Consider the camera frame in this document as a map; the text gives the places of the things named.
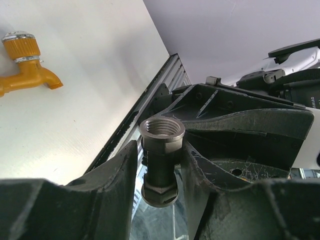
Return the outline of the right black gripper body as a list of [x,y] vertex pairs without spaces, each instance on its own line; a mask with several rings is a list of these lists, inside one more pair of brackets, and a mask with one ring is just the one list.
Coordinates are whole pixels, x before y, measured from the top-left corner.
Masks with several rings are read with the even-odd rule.
[[[172,93],[170,104],[153,117],[168,117],[184,121],[207,120],[232,113],[257,109],[306,110],[304,105],[278,97],[259,94],[237,87],[195,84],[177,89]],[[230,132],[230,131],[193,131],[186,130],[183,145],[188,133]],[[291,140],[291,168],[302,147],[304,140],[287,137]]]

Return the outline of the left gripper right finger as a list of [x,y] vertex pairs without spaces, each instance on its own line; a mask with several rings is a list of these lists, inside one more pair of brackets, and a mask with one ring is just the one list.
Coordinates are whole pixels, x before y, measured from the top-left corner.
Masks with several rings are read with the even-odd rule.
[[320,181],[245,181],[202,156],[190,143],[181,161],[191,240],[317,240]]

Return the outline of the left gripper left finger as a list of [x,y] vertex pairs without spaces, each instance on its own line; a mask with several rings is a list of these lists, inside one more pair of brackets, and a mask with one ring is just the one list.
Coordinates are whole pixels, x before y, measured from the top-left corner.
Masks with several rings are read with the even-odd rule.
[[99,167],[57,185],[43,178],[0,182],[3,240],[127,240],[138,146],[130,141]]

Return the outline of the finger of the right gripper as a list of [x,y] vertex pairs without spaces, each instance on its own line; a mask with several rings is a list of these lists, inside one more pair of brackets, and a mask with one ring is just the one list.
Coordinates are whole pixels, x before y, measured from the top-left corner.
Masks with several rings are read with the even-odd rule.
[[286,178],[292,167],[292,141],[285,136],[191,132],[186,142],[210,162],[249,181]]
[[274,134],[305,140],[314,122],[308,110],[265,108],[183,122],[188,131]]

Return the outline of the metal tee pipe fitting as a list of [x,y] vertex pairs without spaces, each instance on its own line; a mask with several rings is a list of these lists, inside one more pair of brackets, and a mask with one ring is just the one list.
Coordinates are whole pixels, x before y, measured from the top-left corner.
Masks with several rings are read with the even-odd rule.
[[177,119],[157,116],[144,120],[139,129],[147,166],[142,198],[150,206],[167,207],[179,194],[175,165],[180,161],[185,126]]

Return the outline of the orange plastic water faucet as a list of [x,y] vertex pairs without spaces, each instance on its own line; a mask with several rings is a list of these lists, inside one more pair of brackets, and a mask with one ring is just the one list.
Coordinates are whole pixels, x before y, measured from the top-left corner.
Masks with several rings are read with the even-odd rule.
[[19,73],[15,75],[0,78],[1,97],[12,91],[35,88],[44,84],[51,90],[63,86],[56,74],[41,65],[41,51],[33,34],[26,31],[12,31],[6,33],[1,42],[19,69]]

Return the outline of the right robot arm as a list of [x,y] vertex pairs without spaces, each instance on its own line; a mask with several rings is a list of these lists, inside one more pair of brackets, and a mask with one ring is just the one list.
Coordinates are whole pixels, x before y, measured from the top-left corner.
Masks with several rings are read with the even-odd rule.
[[320,176],[320,41],[273,50],[234,79],[209,76],[175,89],[158,115],[181,121],[185,140],[243,179]]

